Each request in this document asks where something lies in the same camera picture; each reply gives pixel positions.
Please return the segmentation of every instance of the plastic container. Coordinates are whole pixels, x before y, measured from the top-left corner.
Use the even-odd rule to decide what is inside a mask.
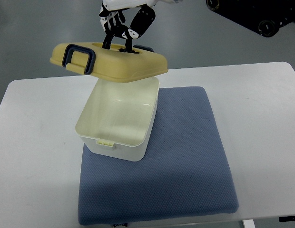
[[[130,83],[99,79],[76,124],[76,132],[97,154],[137,162],[151,134],[159,81]]]
[[[102,48],[102,43],[63,43],[53,49],[50,62],[112,82],[133,82],[167,72],[163,55],[139,48],[133,48],[139,54],[118,51],[124,47],[112,44],[107,50]]]

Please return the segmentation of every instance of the blue cushion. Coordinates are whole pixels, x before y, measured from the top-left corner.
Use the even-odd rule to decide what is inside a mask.
[[[79,223],[234,213],[236,192],[204,88],[161,88],[144,158],[125,161],[84,145]]]

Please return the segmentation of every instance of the gray floor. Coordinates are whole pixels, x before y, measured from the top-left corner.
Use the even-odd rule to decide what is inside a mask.
[[[63,42],[102,42],[98,13],[101,0],[0,0],[0,102],[17,79],[76,75],[49,63],[53,48]],[[272,38],[211,12],[204,0],[158,3],[156,20],[134,41],[167,57],[168,67],[209,67],[285,61],[295,70],[295,23]],[[125,12],[127,21],[135,9]],[[257,228],[294,227],[278,218],[255,221]],[[197,228],[238,228],[240,222],[192,225]]]

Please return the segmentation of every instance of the table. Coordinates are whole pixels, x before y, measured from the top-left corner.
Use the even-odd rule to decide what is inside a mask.
[[[161,87],[201,86],[230,165],[235,214],[129,227],[295,215],[295,72],[283,62],[175,69]],[[0,105],[0,227],[78,228],[78,117],[97,78],[17,80]]]

